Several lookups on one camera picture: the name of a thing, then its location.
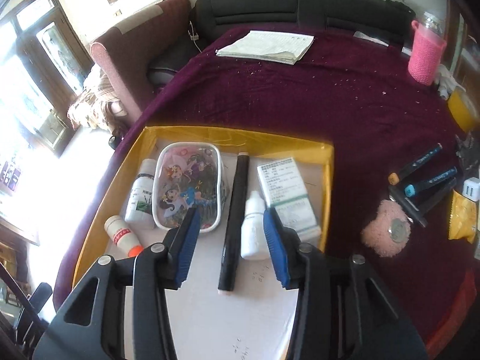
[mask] red label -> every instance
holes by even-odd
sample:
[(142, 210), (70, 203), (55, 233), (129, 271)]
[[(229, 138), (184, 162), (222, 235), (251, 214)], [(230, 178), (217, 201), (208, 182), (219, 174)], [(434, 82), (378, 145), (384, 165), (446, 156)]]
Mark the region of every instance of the red label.
[(117, 245), (120, 238), (122, 238), (125, 234), (131, 233), (130, 229), (122, 229), (120, 230), (115, 237), (113, 238), (113, 243)]

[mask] white bottle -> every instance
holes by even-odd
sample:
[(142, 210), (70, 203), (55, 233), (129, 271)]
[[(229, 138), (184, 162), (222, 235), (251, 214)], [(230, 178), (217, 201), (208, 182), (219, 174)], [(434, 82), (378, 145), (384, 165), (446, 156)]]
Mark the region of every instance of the white bottle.
[(263, 232), (264, 211), (265, 201), (258, 191), (252, 191), (245, 203), (245, 219), (241, 225), (240, 254), (246, 260), (265, 260), (270, 257)]
[(130, 192), (125, 222), (132, 230), (152, 230), (155, 221), (152, 216), (152, 191), (157, 161), (147, 158), (142, 161), (140, 170)]
[(108, 218), (105, 222), (105, 231), (113, 243), (128, 257), (138, 256), (143, 250), (137, 236), (131, 232), (121, 216), (115, 215)]

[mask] pink fluffy object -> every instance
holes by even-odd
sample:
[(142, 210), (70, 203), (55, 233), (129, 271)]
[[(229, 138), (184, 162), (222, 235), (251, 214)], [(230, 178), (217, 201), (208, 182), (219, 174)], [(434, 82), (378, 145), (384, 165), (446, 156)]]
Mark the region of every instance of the pink fluffy object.
[[(395, 218), (404, 222), (406, 239), (402, 242), (394, 242), (388, 232), (388, 228)], [(402, 208), (390, 200), (382, 200), (380, 202), (377, 217), (371, 221), (361, 233), (362, 242), (373, 248), (381, 257), (393, 257), (402, 251), (409, 240), (409, 236), (409, 219), (402, 211)]]

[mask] white floor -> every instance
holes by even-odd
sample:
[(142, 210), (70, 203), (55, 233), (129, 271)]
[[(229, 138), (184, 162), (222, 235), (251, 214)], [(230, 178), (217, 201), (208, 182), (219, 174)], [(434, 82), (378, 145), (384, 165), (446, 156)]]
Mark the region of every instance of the white floor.
[[(30, 202), (25, 203), (35, 218), (40, 246), (29, 244), (29, 282), (55, 285), (62, 257), (86, 212), (114, 151), (110, 134), (81, 128), (63, 155), (45, 155), (30, 174)], [(42, 310), (47, 321), (55, 316), (51, 299)]]

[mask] open book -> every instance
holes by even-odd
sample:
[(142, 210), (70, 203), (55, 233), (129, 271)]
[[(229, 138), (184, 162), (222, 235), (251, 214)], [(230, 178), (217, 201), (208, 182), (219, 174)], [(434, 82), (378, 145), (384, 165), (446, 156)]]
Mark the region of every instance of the open book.
[(250, 31), (233, 44), (217, 50), (217, 56), (260, 59), (293, 65), (314, 41), (311, 35), (288, 32)]

